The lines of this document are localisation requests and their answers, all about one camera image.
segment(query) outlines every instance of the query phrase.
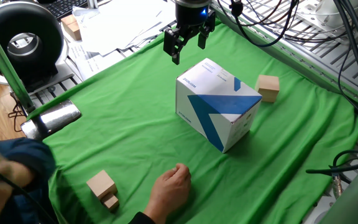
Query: wooden cube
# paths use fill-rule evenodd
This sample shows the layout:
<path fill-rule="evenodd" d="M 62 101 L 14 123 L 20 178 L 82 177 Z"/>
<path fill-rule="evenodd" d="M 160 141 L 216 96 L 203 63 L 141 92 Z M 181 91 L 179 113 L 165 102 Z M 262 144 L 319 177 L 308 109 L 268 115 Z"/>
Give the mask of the wooden cube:
<path fill-rule="evenodd" d="M 114 196 L 114 194 L 112 194 L 112 193 L 104 196 L 102 198 L 101 202 L 104 206 L 106 206 L 106 208 L 109 209 L 110 212 L 113 211 L 115 208 L 117 208 L 119 205 L 118 198 L 116 196 Z"/>
<path fill-rule="evenodd" d="M 255 90 L 262 95 L 262 101 L 274 103 L 280 91 L 278 77 L 259 75 Z"/>
<path fill-rule="evenodd" d="M 86 184 L 88 184 L 88 187 L 99 200 L 101 200 L 108 193 L 117 193 L 116 183 L 114 183 L 112 178 L 110 178 L 104 170 L 88 180 Z"/>
<path fill-rule="evenodd" d="M 73 15 L 66 16 L 62 19 L 63 28 L 75 40 L 81 40 L 80 27 Z"/>

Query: blue sleeve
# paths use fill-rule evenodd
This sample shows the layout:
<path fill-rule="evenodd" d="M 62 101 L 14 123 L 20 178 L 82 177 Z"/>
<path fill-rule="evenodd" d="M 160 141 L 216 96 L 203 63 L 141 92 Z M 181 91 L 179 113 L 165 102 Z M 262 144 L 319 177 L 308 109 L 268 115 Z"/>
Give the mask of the blue sleeve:
<path fill-rule="evenodd" d="M 27 191 L 38 189 L 55 171 L 52 152 L 40 141 L 27 138 L 0 141 L 0 153 L 10 161 L 19 162 L 36 173 L 36 178 L 25 187 Z"/>

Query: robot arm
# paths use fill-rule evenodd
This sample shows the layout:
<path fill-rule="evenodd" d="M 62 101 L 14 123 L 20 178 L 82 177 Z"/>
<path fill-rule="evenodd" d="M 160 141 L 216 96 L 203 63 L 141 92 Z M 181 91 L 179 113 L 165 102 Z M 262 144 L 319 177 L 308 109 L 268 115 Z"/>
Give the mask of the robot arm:
<path fill-rule="evenodd" d="M 187 42 L 199 34 L 198 46 L 205 48 L 206 39 L 215 30 L 216 13 L 209 11 L 212 0 L 176 0 L 177 27 L 167 29 L 164 51 L 172 56 L 172 62 L 180 63 L 180 51 Z"/>

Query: blue jacket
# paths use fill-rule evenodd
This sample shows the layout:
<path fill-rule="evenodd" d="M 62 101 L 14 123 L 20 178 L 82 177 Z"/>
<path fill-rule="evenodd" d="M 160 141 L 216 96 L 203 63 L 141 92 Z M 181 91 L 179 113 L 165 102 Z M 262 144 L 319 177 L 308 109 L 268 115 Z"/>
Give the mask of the blue jacket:
<path fill-rule="evenodd" d="M 48 200 L 48 179 L 55 171 L 55 160 L 44 143 L 27 138 L 0 141 L 0 154 L 32 169 L 36 178 L 24 189 L 43 204 Z M 0 214 L 2 223 L 39 223 L 35 208 L 22 195 L 12 196 Z"/>

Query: papers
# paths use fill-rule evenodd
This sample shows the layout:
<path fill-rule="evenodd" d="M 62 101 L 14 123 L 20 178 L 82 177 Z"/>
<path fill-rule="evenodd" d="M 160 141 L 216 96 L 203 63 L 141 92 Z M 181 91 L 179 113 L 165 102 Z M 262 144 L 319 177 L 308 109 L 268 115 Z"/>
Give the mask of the papers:
<path fill-rule="evenodd" d="M 124 56 L 117 50 L 104 57 L 99 53 L 87 52 L 81 42 L 70 43 L 69 47 L 70 51 L 68 55 L 75 61 L 83 80 L 87 80 L 93 75 L 124 59 Z"/>
<path fill-rule="evenodd" d="M 112 0 L 99 9 L 73 8 L 83 48 L 105 56 L 160 33 L 175 20 L 175 4 L 163 0 Z"/>
<path fill-rule="evenodd" d="M 69 56 L 83 80 L 132 54 L 127 49 L 145 46 L 176 19 L 175 3 L 163 0 L 111 0 L 99 9 L 74 7 L 73 15 L 82 41 L 68 45 Z"/>

